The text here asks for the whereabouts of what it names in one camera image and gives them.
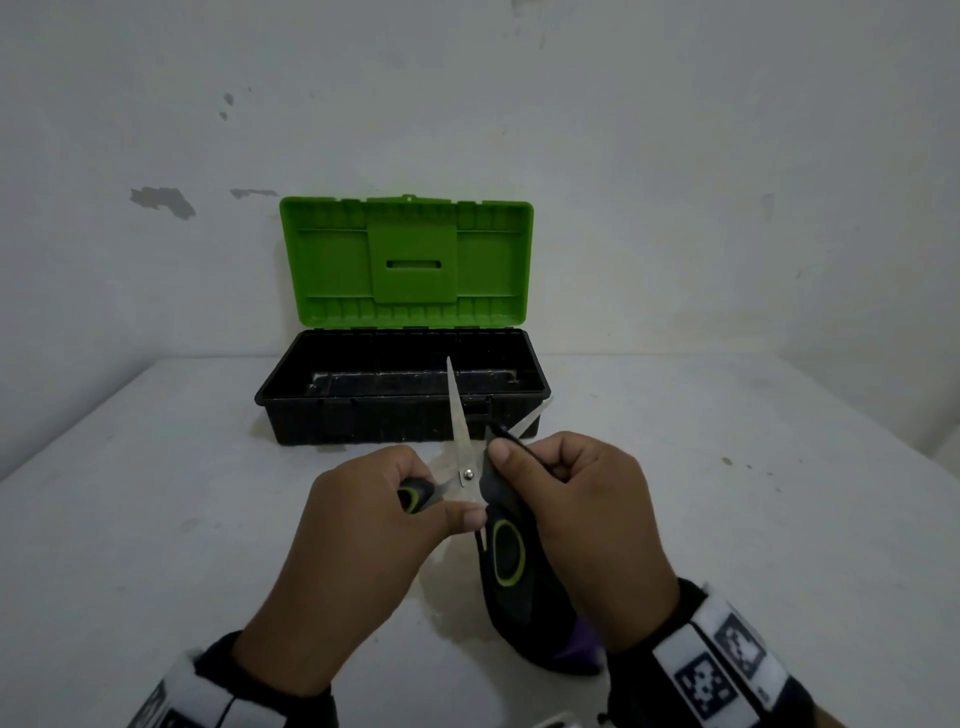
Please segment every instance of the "white wristband patch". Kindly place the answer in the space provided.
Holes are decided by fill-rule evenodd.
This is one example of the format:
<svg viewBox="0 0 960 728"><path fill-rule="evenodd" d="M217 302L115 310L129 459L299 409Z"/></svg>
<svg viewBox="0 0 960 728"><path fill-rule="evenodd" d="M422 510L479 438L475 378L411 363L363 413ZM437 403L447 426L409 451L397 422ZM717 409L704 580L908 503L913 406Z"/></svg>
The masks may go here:
<svg viewBox="0 0 960 728"><path fill-rule="evenodd" d="M693 619L760 701L772 711L789 678L750 624L720 595L710 595Z"/></svg>
<svg viewBox="0 0 960 728"><path fill-rule="evenodd" d="M756 711L689 624L658 644L654 657L704 728L751 728L759 722Z"/></svg>

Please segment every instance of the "black and green scissor handle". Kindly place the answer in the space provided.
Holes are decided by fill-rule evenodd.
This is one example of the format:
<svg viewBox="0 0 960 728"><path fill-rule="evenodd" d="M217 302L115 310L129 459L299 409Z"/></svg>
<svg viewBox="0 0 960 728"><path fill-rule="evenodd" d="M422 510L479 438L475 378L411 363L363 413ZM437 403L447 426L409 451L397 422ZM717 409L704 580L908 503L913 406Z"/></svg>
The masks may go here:
<svg viewBox="0 0 960 728"><path fill-rule="evenodd" d="M404 513L419 513L428 505L433 505L438 500L434 497L436 494L437 486L421 477L408 477L396 490Z"/></svg>

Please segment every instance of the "open toolbox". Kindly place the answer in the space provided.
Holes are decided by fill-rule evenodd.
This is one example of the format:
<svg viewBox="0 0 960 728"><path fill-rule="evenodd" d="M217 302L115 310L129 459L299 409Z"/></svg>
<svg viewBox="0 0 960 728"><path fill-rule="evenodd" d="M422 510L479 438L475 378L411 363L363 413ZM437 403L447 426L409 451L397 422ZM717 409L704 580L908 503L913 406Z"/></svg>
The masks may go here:
<svg viewBox="0 0 960 728"><path fill-rule="evenodd" d="M452 439L448 356L473 439L550 396L511 328L526 317L529 204L288 197L280 218L309 327L255 397L281 445Z"/></svg>

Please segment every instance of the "finger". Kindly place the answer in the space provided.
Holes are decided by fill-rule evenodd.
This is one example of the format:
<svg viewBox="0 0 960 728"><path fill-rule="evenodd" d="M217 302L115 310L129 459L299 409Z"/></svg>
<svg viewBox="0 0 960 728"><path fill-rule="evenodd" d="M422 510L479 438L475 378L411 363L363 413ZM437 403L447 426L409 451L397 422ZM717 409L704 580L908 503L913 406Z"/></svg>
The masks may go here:
<svg viewBox="0 0 960 728"><path fill-rule="evenodd" d="M535 514L557 495L561 482L548 473L537 458L510 440L499 438L487 446L493 466L520 493Z"/></svg>
<svg viewBox="0 0 960 728"><path fill-rule="evenodd" d="M477 503L441 500L408 518L422 536L422 555L425 559L444 539L483 528L487 522L487 511Z"/></svg>
<svg viewBox="0 0 960 728"><path fill-rule="evenodd" d="M420 456L409 445L391 445L364 457L369 458L372 464L383 472L387 482L394 488L399 488L400 481L408 477L422 477L434 485L437 484L426 463L420 460Z"/></svg>
<svg viewBox="0 0 960 728"><path fill-rule="evenodd" d="M607 444L577 432L558 432L528 447L547 465L565 466L573 476L596 462Z"/></svg>

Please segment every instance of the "white wall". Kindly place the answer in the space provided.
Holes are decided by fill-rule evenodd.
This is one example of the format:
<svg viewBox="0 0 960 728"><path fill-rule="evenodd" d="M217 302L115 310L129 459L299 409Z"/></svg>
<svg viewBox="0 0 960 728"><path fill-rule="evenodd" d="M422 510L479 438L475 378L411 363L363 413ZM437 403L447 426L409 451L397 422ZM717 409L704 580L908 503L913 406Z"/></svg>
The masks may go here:
<svg viewBox="0 0 960 728"><path fill-rule="evenodd" d="M0 23L0 474L157 356L285 349L277 199L236 188L528 200L539 352L783 352L928 449L960 403L950 0L8 0Z"/></svg>

